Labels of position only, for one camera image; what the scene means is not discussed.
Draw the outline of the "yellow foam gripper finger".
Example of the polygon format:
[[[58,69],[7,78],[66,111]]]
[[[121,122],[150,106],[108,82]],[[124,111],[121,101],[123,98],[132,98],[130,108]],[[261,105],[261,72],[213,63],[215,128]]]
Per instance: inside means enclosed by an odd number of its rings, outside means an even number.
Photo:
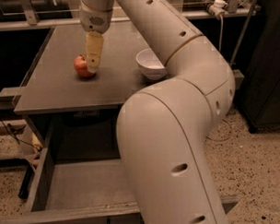
[[[102,35],[95,30],[89,31],[86,35],[85,45],[87,47],[87,70],[90,73],[97,73],[103,51]]]

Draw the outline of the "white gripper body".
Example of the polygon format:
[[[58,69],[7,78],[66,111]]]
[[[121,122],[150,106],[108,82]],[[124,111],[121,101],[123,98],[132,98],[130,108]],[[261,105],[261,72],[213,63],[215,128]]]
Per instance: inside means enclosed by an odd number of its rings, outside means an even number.
[[[81,0],[79,20],[85,32],[105,33],[111,25],[114,0]]]

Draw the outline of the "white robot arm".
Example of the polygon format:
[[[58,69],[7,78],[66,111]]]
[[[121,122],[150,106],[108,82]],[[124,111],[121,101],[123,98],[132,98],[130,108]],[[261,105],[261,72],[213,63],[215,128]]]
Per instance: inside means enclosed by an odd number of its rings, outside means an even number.
[[[228,224],[204,141],[232,104],[233,71],[166,0],[81,0],[84,30],[106,32],[115,4],[170,74],[132,95],[116,123],[122,163],[145,224]]]

